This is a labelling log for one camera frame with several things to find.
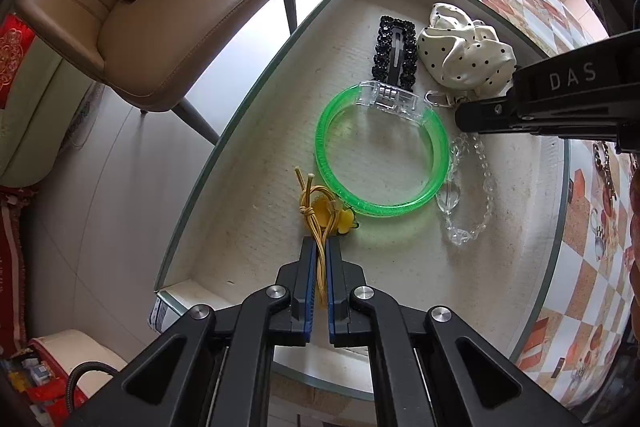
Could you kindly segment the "cream polka dot scrunchie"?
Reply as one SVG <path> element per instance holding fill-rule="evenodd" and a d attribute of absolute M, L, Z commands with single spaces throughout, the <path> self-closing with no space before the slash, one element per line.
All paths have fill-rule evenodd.
<path fill-rule="evenodd" d="M 433 4 L 416 45 L 427 72 L 449 90 L 491 98 L 506 90 L 515 72 L 514 49 L 495 28 L 449 3 Z"/>

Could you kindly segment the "black beaded hair clip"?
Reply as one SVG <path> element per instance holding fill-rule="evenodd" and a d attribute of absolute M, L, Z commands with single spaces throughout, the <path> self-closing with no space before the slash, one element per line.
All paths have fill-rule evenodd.
<path fill-rule="evenodd" d="M 416 83 L 417 61 L 414 23 L 383 15 L 378 25 L 378 42 L 371 69 L 372 79 L 412 92 Z"/>

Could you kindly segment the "green translucent bangle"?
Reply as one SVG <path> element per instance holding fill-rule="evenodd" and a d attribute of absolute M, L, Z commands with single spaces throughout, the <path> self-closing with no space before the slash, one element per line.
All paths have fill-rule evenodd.
<path fill-rule="evenodd" d="M 375 109 L 412 124 L 427 141 L 426 150 L 431 153 L 431 169 L 421 191 L 406 200 L 383 205 L 369 202 L 347 188 L 331 167 L 329 160 L 329 135 L 332 124 L 347 109 L 363 107 Z M 381 81 L 368 80 L 348 87 L 326 104 L 318 120 L 314 134 L 314 158 L 323 181 L 346 205 L 362 215 L 375 218 L 399 217 L 426 205 L 445 181 L 449 168 L 449 140 L 442 120 L 434 109 L 415 94 L 392 87 Z"/>

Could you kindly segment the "checkered patterned tablecloth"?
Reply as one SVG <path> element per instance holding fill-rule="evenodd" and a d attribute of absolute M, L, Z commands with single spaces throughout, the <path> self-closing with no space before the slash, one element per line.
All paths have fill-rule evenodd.
<path fill-rule="evenodd" d="M 561 0 L 480 0 L 555 54 L 592 37 Z M 627 337 L 634 291 L 629 271 L 631 161 L 612 146 L 568 141 L 559 249 L 544 301 L 520 344 L 518 367 L 566 407 L 579 407 L 608 390 L 618 349 Z"/>

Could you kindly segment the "red embroidered cushion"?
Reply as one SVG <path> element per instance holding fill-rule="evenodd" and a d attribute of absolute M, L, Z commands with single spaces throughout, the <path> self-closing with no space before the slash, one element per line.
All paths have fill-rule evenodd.
<path fill-rule="evenodd" d="M 8 103 L 12 83 L 35 33 L 19 17 L 8 14 L 0 28 L 0 108 Z"/>

